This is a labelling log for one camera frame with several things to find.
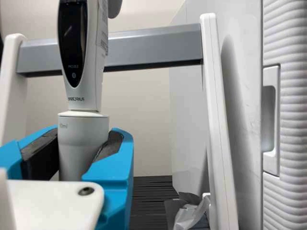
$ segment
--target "gray metal bar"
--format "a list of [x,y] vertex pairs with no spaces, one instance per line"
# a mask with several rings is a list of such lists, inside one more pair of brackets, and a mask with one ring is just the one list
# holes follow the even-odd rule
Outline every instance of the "gray metal bar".
[[[199,24],[110,33],[105,72],[197,65],[202,60]],[[61,74],[56,39],[30,40],[20,46],[17,73]]]

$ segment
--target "white wall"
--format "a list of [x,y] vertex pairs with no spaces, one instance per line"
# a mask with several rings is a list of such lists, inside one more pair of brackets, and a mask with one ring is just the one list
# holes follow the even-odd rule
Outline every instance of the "white wall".
[[[167,26],[184,0],[123,0],[109,20],[110,31]],[[58,0],[0,0],[1,33],[28,39],[55,38]],[[57,123],[67,110],[62,76],[29,80],[27,134]],[[134,172],[171,174],[168,69],[106,73],[103,113],[110,127],[130,132],[135,141]]]

